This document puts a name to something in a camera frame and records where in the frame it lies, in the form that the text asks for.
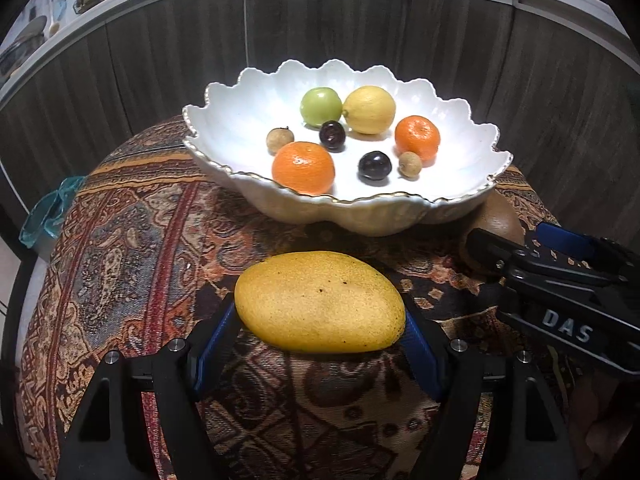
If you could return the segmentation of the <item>orange tangerine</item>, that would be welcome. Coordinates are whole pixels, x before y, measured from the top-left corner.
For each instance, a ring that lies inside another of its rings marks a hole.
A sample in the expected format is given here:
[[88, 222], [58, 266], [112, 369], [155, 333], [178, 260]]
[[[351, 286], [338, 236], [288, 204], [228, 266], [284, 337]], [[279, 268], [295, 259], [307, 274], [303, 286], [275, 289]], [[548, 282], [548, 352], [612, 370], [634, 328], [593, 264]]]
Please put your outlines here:
[[395, 128], [396, 151], [411, 152], [422, 162], [430, 162], [437, 155], [440, 145], [438, 128], [426, 117], [411, 115], [402, 118]]
[[311, 196], [330, 192], [335, 179], [333, 158], [321, 145], [285, 144], [274, 156], [271, 175], [280, 185]]

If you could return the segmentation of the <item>dark plum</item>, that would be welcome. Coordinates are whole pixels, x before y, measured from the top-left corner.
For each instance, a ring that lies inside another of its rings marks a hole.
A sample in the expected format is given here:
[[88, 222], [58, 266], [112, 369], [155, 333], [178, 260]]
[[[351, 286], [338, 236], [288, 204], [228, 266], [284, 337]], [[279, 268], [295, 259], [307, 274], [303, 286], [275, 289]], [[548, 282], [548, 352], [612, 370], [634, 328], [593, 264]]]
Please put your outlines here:
[[390, 158], [381, 151], [372, 151], [364, 154], [358, 162], [358, 174], [364, 180], [383, 181], [388, 177], [392, 169]]
[[319, 139], [328, 151], [339, 152], [344, 148], [346, 132], [340, 122], [329, 120], [320, 127]]

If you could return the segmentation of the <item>yellow mango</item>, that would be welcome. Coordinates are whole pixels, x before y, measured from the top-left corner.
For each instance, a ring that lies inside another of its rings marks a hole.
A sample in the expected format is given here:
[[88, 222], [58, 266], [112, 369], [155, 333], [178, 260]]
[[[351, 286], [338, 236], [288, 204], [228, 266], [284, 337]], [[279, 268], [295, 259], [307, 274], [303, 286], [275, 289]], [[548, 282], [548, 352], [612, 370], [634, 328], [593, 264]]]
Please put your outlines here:
[[296, 353], [382, 350], [406, 326], [394, 284], [341, 252], [288, 252], [256, 263], [236, 281], [234, 301], [255, 336]]

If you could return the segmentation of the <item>yellow lemon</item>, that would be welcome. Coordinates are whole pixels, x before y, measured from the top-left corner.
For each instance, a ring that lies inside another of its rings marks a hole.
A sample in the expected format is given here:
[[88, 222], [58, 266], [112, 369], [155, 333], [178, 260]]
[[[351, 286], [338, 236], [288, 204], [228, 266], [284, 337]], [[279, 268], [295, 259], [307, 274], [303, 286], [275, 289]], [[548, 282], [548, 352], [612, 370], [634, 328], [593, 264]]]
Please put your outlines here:
[[354, 90], [343, 103], [346, 124], [356, 133], [378, 136], [394, 121], [396, 103], [383, 88], [363, 86]]

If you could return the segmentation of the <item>green apple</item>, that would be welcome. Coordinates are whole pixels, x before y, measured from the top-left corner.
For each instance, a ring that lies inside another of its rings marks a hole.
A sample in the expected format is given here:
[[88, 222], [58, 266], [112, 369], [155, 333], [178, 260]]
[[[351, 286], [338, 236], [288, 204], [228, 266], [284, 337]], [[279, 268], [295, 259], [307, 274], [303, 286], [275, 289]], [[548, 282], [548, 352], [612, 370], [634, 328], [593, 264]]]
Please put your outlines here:
[[300, 114], [307, 126], [321, 127], [325, 122], [337, 122], [342, 116], [343, 103], [338, 94], [328, 87], [313, 88], [300, 102]]

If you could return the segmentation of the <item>small tan longan fruit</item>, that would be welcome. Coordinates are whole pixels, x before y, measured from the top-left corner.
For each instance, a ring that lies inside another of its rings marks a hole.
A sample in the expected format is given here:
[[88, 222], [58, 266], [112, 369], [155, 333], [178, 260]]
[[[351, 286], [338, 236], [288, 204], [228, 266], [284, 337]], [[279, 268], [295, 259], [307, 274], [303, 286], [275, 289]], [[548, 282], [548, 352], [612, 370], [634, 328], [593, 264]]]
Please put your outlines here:
[[268, 152], [271, 155], [277, 154], [286, 144], [295, 141], [294, 134], [289, 128], [273, 128], [266, 137]]

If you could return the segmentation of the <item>brown kiwi fruit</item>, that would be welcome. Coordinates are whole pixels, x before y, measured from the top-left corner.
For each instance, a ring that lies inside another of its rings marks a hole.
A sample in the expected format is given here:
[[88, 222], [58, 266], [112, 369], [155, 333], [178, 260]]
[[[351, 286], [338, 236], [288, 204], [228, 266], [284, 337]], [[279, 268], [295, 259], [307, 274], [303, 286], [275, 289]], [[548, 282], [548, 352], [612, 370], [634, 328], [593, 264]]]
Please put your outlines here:
[[483, 229], [518, 245], [524, 244], [524, 231], [515, 209], [496, 190], [492, 190], [480, 206], [463, 218], [460, 237], [462, 247], [474, 229]]

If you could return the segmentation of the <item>dark wood base cabinets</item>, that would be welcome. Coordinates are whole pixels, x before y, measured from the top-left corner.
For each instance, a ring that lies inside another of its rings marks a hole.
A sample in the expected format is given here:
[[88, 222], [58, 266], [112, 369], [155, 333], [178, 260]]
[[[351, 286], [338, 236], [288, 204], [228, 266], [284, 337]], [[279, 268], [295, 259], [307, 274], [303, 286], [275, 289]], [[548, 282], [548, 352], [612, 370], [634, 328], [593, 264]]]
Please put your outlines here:
[[16, 226], [65, 178], [232, 84], [296, 58], [382, 64], [462, 98], [563, 226], [639, 244], [639, 75], [518, 0], [158, 0], [99, 25], [1, 110], [1, 207]]

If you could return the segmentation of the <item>white scalloped ceramic bowl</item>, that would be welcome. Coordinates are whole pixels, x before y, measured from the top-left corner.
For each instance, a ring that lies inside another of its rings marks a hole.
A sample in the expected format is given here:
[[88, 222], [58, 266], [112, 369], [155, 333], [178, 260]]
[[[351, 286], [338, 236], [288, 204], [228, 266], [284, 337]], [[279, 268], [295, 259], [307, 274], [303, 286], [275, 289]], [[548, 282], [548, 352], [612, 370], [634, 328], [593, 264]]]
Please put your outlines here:
[[[359, 159], [379, 150], [397, 157], [394, 132], [366, 139], [349, 132], [334, 153], [335, 180], [326, 194], [299, 194], [274, 182], [268, 132], [286, 127], [297, 141], [317, 142], [317, 130], [299, 111], [306, 91], [329, 87], [341, 98], [362, 86], [377, 86], [395, 100], [396, 117], [421, 115], [440, 133], [435, 158], [413, 180], [397, 169], [380, 183], [359, 177]], [[341, 60], [308, 67], [283, 62], [274, 72], [247, 67], [233, 86], [211, 82], [203, 106], [187, 105], [183, 140], [201, 170], [223, 188], [241, 194], [262, 214], [289, 224], [331, 221], [365, 236], [395, 234], [418, 223], [439, 224], [464, 217], [486, 200], [513, 156], [498, 148], [500, 131], [473, 122], [464, 99], [440, 98], [431, 81], [398, 79], [383, 65], [354, 70]]]

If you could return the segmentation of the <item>patterned paisley tablecloth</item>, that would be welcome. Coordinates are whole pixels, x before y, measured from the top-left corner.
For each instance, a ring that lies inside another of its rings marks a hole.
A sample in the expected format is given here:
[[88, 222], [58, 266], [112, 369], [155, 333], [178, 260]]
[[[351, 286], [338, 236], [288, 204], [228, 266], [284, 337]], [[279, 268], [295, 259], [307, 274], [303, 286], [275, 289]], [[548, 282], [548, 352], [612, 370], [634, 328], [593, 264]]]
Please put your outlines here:
[[[24, 344], [18, 402], [40, 470], [54, 478], [63, 441], [100, 359], [144, 356], [209, 318], [238, 276], [301, 252], [286, 273], [343, 286], [349, 266], [381, 272], [450, 336], [489, 352], [514, 346], [494, 285], [471, 278], [452, 226], [385, 238], [332, 223], [289, 226], [205, 179], [175, 118], [137, 134], [87, 178], [68, 213]], [[398, 347], [292, 356], [242, 333], [201, 414], [235, 479], [403, 479], [437, 406]]]

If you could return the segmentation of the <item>teal lined trash bin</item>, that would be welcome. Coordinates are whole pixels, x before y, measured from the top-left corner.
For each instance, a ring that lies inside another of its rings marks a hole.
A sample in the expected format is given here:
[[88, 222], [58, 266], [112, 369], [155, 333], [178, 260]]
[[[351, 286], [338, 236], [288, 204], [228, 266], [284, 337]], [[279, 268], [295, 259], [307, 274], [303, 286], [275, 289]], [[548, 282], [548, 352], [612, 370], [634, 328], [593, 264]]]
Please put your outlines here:
[[58, 188], [35, 204], [21, 227], [20, 242], [28, 249], [50, 252], [58, 240], [66, 214], [84, 184], [84, 176], [65, 178]]

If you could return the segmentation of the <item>grey lidded pot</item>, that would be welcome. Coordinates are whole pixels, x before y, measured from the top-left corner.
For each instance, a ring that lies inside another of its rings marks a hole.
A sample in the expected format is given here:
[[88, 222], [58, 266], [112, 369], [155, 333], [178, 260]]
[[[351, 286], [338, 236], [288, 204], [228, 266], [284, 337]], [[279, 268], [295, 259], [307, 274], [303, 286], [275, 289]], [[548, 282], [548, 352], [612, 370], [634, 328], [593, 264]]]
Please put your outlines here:
[[44, 43], [43, 31], [47, 21], [45, 15], [39, 15], [31, 20], [12, 44], [1, 53], [1, 84], [5, 84], [11, 75]]

